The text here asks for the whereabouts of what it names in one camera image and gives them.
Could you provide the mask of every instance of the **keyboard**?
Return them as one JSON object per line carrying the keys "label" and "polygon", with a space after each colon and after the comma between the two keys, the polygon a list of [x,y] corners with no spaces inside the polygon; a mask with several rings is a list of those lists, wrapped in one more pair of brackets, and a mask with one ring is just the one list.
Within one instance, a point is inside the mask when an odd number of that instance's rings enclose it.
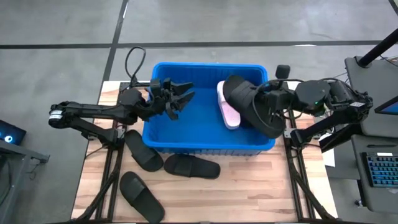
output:
{"label": "keyboard", "polygon": [[398,153],[364,152],[363,161],[372,187],[398,188]]}

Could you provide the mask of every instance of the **gray floor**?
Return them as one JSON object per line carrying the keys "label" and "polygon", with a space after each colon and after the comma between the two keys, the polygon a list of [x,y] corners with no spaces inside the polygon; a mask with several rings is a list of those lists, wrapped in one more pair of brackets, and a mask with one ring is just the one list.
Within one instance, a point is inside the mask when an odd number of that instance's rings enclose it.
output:
{"label": "gray floor", "polygon": [[[122,0],[0,0],[1,44],[110,44]],[[397,28],[387,0],[136,0],[130,1],[120,36],[129,42],[380,40]],[[344,58],[372,46],[218,47],[148,49],[139,80],[155,64],[258,63],[274,78],[278,64],[291,77],[316,79],[343,73]],[[117,49],[110,80],[127,80],[127,49]],[[109,49],[0,50],[0,119],[27,130],[24,145],[51,154],[18,199],[13,223],[68,220],[87,141],[74,130],[47,124],[52,103],[96,103]],[[395,46],[384,56],[398,55]],[[133,54],[129,66],[137,65]],[[356,184],[331,180],[339,217],[397,223],[398,217],[356,208]]]}

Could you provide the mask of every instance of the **black slipper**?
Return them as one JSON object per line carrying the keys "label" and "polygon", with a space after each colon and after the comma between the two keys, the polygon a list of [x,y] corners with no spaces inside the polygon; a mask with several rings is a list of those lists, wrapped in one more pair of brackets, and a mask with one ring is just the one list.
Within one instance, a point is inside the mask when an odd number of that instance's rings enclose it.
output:
{"label": "black slipper", "polygon": [[166,159],[164,170],[184,177],[215,179],[220,175],[220,165],[195,156],[176,154]]}
{"label": "black slipper", "polygon": [[256,86],[237,75],[229,76],[223,87],[224,97],[229,105],[261,133],[269,138],[277,138],[286,128],[285,121],[278,116],[272,118],[268,115],[269,108],[264,103],[254,101],[257,112],[265,124],[261,122],[252,106],[252,99],[256,96],[255,90]]}
{"label": "black slipper", "polygon": [[155,149],[147,147],[142,136],[136,130],[130,130],[124,135],[124,142],[131,151],[131,156],[144,170],[154,172],[162,168],[163,159]]}
{"label": "black slipper", "polygon": [[136,173],[127,172],[122,176],[120,192],[149,223],[162,221],[165,213],[163,206]]}

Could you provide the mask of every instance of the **blue plastic bin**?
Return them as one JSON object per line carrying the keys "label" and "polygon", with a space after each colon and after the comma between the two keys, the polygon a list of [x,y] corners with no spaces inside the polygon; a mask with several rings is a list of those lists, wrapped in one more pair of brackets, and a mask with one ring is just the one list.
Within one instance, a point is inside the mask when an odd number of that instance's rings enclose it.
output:
{"label": "blue plastic bin", "polygon": [[173,63],[155,66],[152,78],[171,78],[175,83],[193,82],[195,96],[172,121],[164,113],[144,124],[145,144],[159,152],[252,156],[270,150],[269,139],[250,125],[229,130],[217,101],[217,83],[230,75],[240,75],[259,85],[267,81],[266,69],[260,65]]}

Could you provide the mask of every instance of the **wooden table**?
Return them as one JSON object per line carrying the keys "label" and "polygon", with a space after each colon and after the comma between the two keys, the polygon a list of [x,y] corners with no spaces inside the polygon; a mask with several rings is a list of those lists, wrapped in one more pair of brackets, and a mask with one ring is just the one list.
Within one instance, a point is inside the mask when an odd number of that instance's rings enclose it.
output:
{"label": "wooden table", "polygon": [[[104,82],[99,104],[115,105],[120,82]],[[111,120],[96,119],[95,124],[110,128]],[[298,128],[313,124],[311,116],[297,120]],[[140,120],[129,129],[142,133]],[[87,153],[101,147],[98,141],[88,145]],[[101,185],[106,149],[91,155],[84,163],[76,194],[72,218],[83,213]],[[276,222],[296,221],[293,193],[283,139],[273,149],[258,156],[199,156],[217,162],[221,174],[216,180],[186,178],[142,170],[125,147],[121,176],[127,171],[137,173],[165,208],[163,222]],[[333,216],[337,217],[322,154],[317,147],[303,151],[308,181],[312,192]],[[305,201],[301,200],[307,212]],[[146,222],[123,198],[119,189],[114,208],[114,222]]]}

